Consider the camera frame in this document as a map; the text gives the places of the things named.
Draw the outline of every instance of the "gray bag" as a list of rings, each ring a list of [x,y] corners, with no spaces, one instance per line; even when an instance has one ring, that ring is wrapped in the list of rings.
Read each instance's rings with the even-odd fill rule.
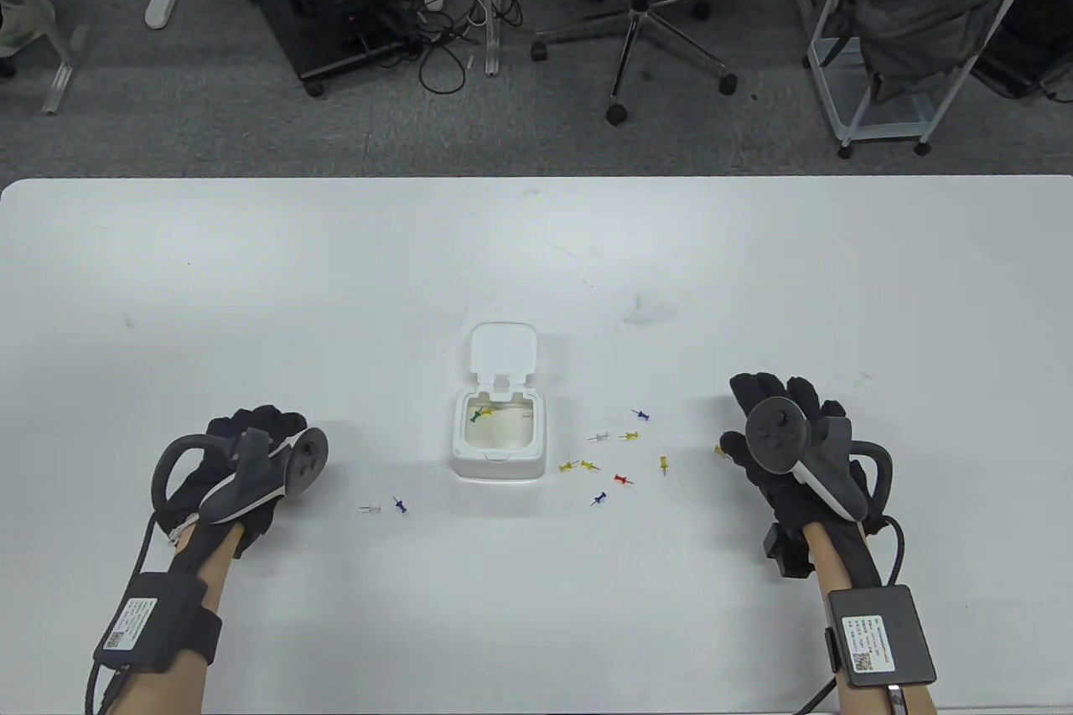
[[[1002,0],[838,0],[825,29],[831,63],[861,38],[874,103],[939,86],[984,47]]]

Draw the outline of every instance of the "white plastic box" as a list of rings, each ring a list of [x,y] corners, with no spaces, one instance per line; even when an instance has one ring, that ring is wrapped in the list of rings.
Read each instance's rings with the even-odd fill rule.
[[[451,464],[464,478],[532,480],[547,464],[544,397],[528,384],[536,370],[536,330],[483,323],[470,342],[476,385],[455,408]]]

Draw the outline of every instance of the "sticker label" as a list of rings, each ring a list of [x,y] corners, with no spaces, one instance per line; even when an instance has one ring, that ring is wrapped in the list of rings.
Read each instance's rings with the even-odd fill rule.
[[[857,673],[890,673],[894,670],[894,656],[886,639],[883,618],[878,615],[867,617],[843,617],[842,631],[850,648],[850,663]]]
[[[157,605],[157,598],[131,598],[119,613],[112,633],[104,641],[105,651],[130,651],[137,642],[149,615]]]

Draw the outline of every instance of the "shoe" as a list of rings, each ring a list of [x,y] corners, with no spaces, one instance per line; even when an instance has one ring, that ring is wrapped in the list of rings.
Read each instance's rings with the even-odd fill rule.
[[[39,0],[45,6],[52,20],[56,20],[56,8],[48,0]],[[33,11],[27,5],[15,5],[14,2],[0,0],[0,10],[3,10],[3,25],[0,25],[0,59],[10,59],[30,44],[31,41],[39,40],[45,34]]]

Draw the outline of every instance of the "gloved hand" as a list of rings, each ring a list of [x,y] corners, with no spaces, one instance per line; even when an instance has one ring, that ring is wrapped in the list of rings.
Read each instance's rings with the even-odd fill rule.
[[[221,438],[237,438],[249,428],[264,431],[271,443],[278,444],[288,436],[293,436],[306,428],[306,418],[300,413],[281,413],[273,405],[262,405],[253,410],[240,408],[234,415],[221,417],[208,423],[207,435]],[[234,471],[225,455],[216,451],[206,451],[201,465],[194,469],[175,493],[167,498],[163,510],[157,511],[157,522],[165,534],[181,525],[201,505],[202,498],[216,484]],[[238,543],[235,557],[241,555],[261,534],[271,525],[273,513],[279,497],[268,500],[247,512],[238,519],[242,524],[242,538]]]
[[[825,415],[846,415],[846,408],[834,399],[827,399],[821,405],[815,388],[800,377],[793,377],[782,385],[782,381],[773,374],[739,374],[731,379],[731,391],[746,415],[769,396],[793,399],[810,423],[815,423]],[[751,484],[760,488],[774,509],[775,520],[791,534],[799,532],[812,522],[843,522],[842,516],[832,511],[815,492],[800,484],[793,475],[773,475],[763,469],[753,459],[743,434],[735,431],[723,433],[719,439],[719,448],[745,469]],[[858,461],[850,464],[850,473],[868,497],[869,513],[861,523],[862,527],[868,535],[877,534],[886,523],[882,520],[881,512],[874,509],[865,470]]]

